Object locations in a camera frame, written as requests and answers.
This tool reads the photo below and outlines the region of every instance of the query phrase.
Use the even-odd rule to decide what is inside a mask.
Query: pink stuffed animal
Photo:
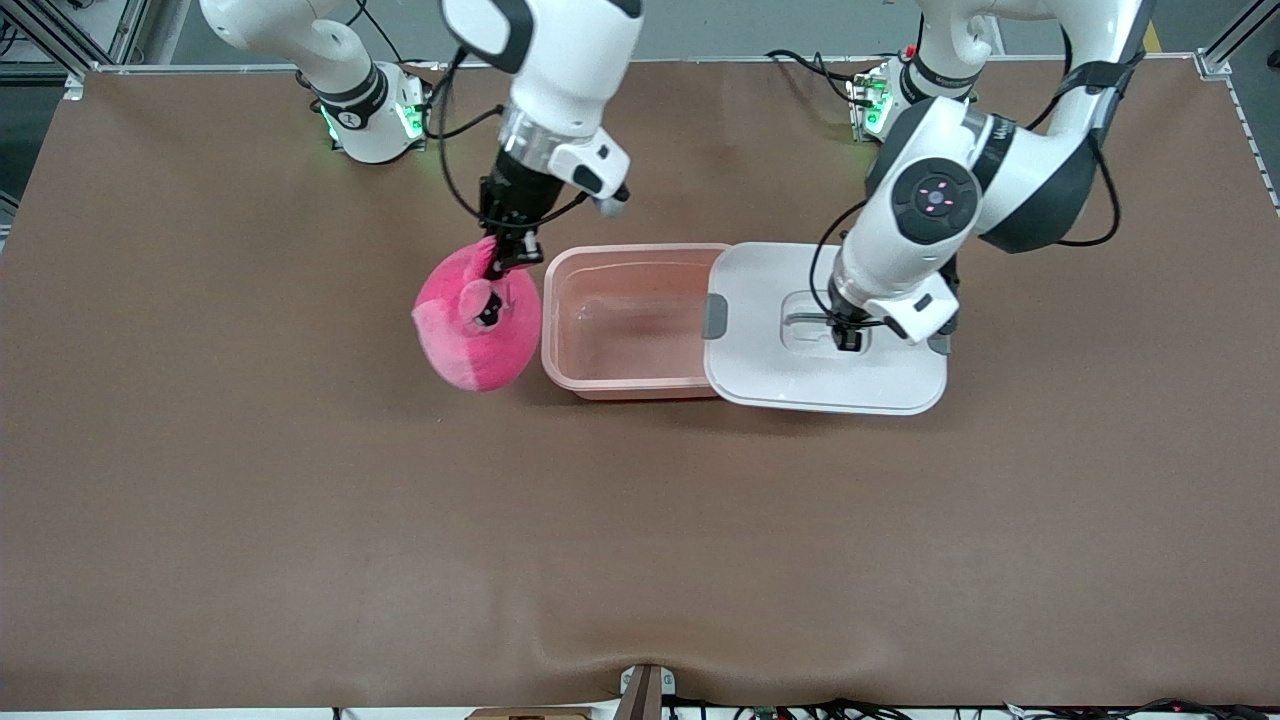
[[[413,302],[417,338],[431,366],[449,384],[474,392],[498,389],[520,377],[543,325],[543,304],[527,270],[485,279],[495,246],[490,236],[445,258]],[[498,323],[485,327],[476,318],[490,293],[498,295],[502,309]]]

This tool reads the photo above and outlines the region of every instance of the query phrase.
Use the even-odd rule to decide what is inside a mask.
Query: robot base
[[[364,129],[346,128],[324,113],[333,149],[369,164],[389,163],[413,147],[426,146],[428,118],[420,109],[426,102],[422,78],[392,63],[375,64],[387,76],[387,101],[369,118]]]
[[[818,259],[819,287],[837,250],[824,247]],[[813,245],[746,242],[716,261],[704,361],[716,392],[740,405],[817,413],[916,415],[933,407],[946,389],[947,356],[888,328],[863,331],[856,352],[837,350],[809,293],[813,252]]]

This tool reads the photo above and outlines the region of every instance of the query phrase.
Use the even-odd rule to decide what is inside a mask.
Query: round black button panel
[[[893,184],[893,217],[916,245],[933,245],[963,231],[978,213],[978,181],[942,158],[916,160]]]

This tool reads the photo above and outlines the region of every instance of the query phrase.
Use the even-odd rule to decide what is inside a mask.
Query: brown tabletop
[[[1057,74],[995,63],[982,105]],[[506,83],[460,74],[454,124]],[[908,419],[451,389],[408,311],[474,224],[434,151],[316,122],[288,74],[59,108],[0,275],[0,706],[570,702],[636,661],[733,703],[1280,703],[1280,223],[1189,60],[1121,108],[1114,242],[963,251]],[[635,199],[552,254],[813,242],[861,196],[794,65],[640,64],[607,124]]]

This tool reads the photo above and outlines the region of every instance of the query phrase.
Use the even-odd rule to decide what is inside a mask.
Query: robotic arm
[[[466,50],[515,76],[498,156],[480,183],[497,278],[543,260],[527,225],[566,183],[608,217],[630,199],[631,159],[600,123],[640,37],[641,0],[440,0],[440,9]]]
[[[321,19],[340,0],[200,0],[209,27],[241,50],[291,60],[320,99],[330,135],[361,163],[422,141],[422,81],[374,63],[349,27]]]
[[[911,345],[942,331],[959,301],[954,272],[940,270],[970,233],[1006,252],[1066,234],[1089,196],[1153,9],[1153,0],[918,1],[923,38],[914,58],[881,72],[888,79],[874,99],[882,128],[868,129],[882,129],[884,145],[867,179],[867,208],[831,275],[844,350],[856,350],[856,331],[872,324]],[[991,51],[974,32],[975,13],[1062,24],[1074,61],[1047,135],[956,100],[968,96]]]

